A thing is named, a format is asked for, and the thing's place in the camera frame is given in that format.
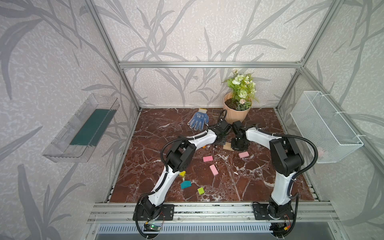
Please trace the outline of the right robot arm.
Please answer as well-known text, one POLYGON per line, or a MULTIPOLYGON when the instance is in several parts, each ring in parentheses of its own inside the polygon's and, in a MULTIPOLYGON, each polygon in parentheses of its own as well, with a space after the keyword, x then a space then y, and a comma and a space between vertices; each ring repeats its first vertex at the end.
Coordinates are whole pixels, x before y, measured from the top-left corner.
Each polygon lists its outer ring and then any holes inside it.
POLYGON ((267 204, 254 202, 252 204, 256 220, 280 220, 285 215, 293 217, 292 199, 299 199, 299 195, 292 196, 293 183, 302 173, 309 170, 318 159, 316 146, 308 139, 300 136, 274 134, 258 127, 245 127, 240 121, 232 124, 235 138, 231 141, 231 148, 246 151, 251 142, 268 148, 271 152, 272 166, 276 170, 275 185, 267 204), (296 140, 308 143, 315 150, 312 163, 302 169, 305 161, 296 140))

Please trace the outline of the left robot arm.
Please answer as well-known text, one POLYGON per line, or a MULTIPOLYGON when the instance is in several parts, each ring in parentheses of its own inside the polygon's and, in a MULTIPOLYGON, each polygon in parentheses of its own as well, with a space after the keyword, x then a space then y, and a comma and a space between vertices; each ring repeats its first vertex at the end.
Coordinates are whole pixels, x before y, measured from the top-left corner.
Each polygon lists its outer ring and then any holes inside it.
POLYGON ((164 170, 152 191, 139 196, 133 215, 135 222, 154 220, 160 215, 171 185, 188 168, 195 152, 206 145, 216 145, 226 138, 231 130, 231 125, 225 121, 226 116, 227 110, 222 110, 219 121, 207 126, 205 131, 195 136, 179 137, 164 145, 160 152, 164 170))

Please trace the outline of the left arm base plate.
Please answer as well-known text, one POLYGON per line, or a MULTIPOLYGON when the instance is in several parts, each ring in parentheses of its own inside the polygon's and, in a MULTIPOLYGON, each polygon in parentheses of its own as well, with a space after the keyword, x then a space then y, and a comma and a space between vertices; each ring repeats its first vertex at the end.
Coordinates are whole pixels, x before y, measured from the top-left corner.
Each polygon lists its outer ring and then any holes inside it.
POLYGON ((158 207, 152 205, 136 205, 133 220, 134 221, 149 221, 158 220, 172 221, 174 218, 175 205, 163 204, 158 207))

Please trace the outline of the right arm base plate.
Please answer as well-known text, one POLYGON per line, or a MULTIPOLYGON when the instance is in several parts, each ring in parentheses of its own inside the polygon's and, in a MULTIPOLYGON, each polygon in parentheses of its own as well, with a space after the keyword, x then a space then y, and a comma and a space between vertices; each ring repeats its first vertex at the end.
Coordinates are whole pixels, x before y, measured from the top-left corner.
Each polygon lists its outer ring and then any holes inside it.
POLYGON ((277 205, 275 202, 267 204, 253 202, 252 208, 255 220, 284 220, 284 216, 290 220, 294 219, 291 202, 285 205, 277 205))

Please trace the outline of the natural wood block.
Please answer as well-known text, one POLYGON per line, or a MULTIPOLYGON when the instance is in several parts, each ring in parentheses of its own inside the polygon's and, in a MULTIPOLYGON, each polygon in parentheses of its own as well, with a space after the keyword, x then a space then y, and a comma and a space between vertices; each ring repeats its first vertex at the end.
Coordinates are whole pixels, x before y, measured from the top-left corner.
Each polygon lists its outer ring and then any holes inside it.
POLYGON ((227 150, 227 151, 234 151, 234 149, 232 148, 232 144, 229 143, 229 142, 226 142, 226 143, 223 145, 223 149, 224 149, 224 150, 227 150))

